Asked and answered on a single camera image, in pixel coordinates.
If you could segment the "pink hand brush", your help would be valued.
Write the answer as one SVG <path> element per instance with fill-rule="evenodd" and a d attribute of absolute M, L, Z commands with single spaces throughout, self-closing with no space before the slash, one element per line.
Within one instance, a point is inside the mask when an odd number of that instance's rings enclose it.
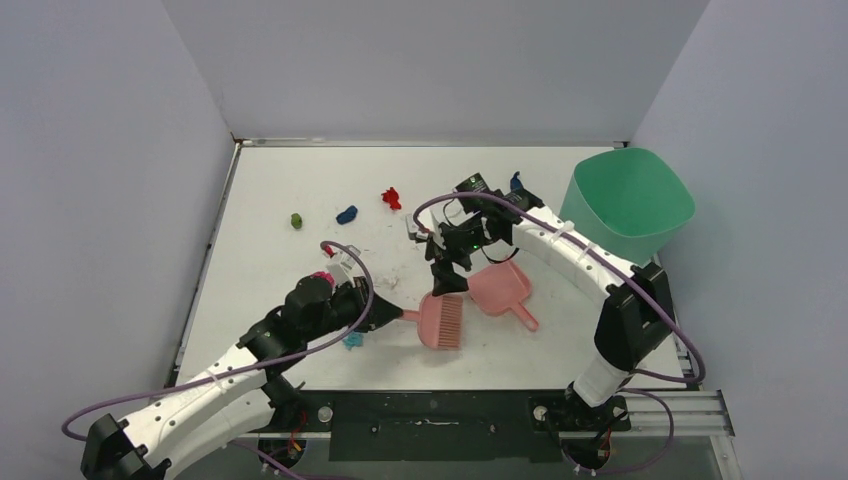
<path fill-rule="evenodd" d="M 463 297 L 455 294 L 426 294 L 417 310 L 404 310 L 402 320 L 417 324 L 421 343 L 433 350 L 461 348 Z"/>

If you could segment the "pink plastic dustpan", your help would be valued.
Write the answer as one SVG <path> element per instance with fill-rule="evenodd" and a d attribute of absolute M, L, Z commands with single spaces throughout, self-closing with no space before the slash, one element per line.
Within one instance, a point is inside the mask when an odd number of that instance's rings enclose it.
<path fill-rule="evenodd" d="M 477 307 L 488 316 L 513 313 L 531 332 L 539 322 L 524 306 L 533 291 L 527 275 L 512 260 L 489 265 L 468 278 L 468 294 Z"/>

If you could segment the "dark blue paper strip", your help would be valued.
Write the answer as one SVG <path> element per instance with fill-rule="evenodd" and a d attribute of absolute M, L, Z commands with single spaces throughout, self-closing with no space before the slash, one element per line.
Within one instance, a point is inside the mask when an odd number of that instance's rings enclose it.
<path fill-rule="evenodd" d="M 509 181 L 509 186 L 511 191 L 517 191 L 524 188 L 523 182 L 521 180 L 521 172 L 516 171 Z"/>

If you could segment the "green plastic waste bin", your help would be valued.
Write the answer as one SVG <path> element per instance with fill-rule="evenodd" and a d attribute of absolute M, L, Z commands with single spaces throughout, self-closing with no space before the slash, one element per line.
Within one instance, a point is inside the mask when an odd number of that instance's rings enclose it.
<path fill-rule="evenodd" d="M 695 212 L 689 190 L 658 155 L 628 147 L 575 166 L 559 217 L 604 250 L 642 266 Z"/>

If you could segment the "blue crumpled paper scrap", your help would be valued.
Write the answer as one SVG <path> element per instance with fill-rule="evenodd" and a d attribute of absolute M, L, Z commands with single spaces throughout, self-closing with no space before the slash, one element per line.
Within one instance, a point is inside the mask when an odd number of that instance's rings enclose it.
<path fill-rule="evenodd" d="M 345 210 L 336 215 L 336 222 L 339 225 L 347 225 L 357 218 L 358 212 L 359 210 L 355 205 L 350 205 Z"/>

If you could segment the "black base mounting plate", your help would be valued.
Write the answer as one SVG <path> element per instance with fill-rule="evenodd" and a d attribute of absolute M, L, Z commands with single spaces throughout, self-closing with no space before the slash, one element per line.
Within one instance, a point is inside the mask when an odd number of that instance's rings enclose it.
<path fill-rule="evenodd" d="M 540 463 L 558 461 L 562 445 L 584 451 L 630 428 L 621 396 L 584 410 L 562 390 L 308 390 L 245 438 L 287 466 L 321 440 L 331 461 Z"/>

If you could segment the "magenta crumpled paper scrap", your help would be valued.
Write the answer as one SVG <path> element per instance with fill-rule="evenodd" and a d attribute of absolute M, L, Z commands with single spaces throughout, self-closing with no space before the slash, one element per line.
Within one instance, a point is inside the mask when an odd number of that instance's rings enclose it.
<path fill-rule="evenodd" d="M 311 277 L 313 277 L 313 278 L 321 278 L 321 279 L 325 280 L 325 281 L 326 281 L 326 282 L 327 282 L 327 283 L 328 283 L 331 287 L 334 287 L 334 286 L 335 286 L 335 284 L 336 284 L 335 279 L 333 278 L 333 276 L 332 276 L 329 272 L 327 272 L 327 271 L 318 271 L 318 272 L 315 272 L 315 273 L 311 274 Z"/>

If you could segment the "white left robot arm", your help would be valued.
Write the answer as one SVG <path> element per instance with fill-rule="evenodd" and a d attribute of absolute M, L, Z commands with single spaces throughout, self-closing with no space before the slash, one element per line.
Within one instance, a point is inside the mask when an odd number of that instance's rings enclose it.
<path fill-rule="evenodd" d="M 122 419 L 107 414 L 89 428 L 81 460 L 87 479 L 166 479 L 231 439 L 274 422 L 309 417 L 299 388 L 285 379 L 310 342 L 336 331 L 370 332 L 401 318 L 401 307 L 374 293 L 363 276 L 333 286 L 298 281 L 209 368 Z"/>

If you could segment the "teal crumpled paper scrap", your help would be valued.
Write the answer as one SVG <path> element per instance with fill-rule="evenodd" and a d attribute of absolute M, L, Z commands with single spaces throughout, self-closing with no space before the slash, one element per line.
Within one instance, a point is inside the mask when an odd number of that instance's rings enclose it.
<path fill-rule="evenodd" d="M 360 348 L 364 345 L 364 334 L 360 332 L 351 332 L 342 339 L 342 344 L 348 351 L 354 348 Z"/>

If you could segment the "red crumpled paper scrap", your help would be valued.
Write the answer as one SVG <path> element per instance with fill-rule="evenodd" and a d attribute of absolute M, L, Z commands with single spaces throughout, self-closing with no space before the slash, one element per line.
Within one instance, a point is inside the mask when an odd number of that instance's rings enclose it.
<path fill-rule="evenodd" d="M 394 187 L 390 187 L 385 190 L 381 194 L 381 200 L 383 203 L 387 204 L 392 211 L 399 211 L 402 209 L 399 193 Z"/>

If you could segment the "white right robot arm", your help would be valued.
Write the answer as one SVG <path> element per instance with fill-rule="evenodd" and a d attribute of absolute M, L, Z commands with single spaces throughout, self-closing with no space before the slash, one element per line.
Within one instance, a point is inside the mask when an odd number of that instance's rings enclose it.
<path fill-rule="evenodd" d="M 535 256 L 600 308 L 594 357 L 569 385 L 582 405 L 606 404 L 640 373 L 640 363 L 680 329 L 672 315 L 665 271 L 622 259 L 580 234 L 532 194 L 511 199 L 485 192 L 453 192 L 411 214 L 409 236 L 426 246 L 436 295 L 465 292 L 471 256 L 503 241 Z"/>

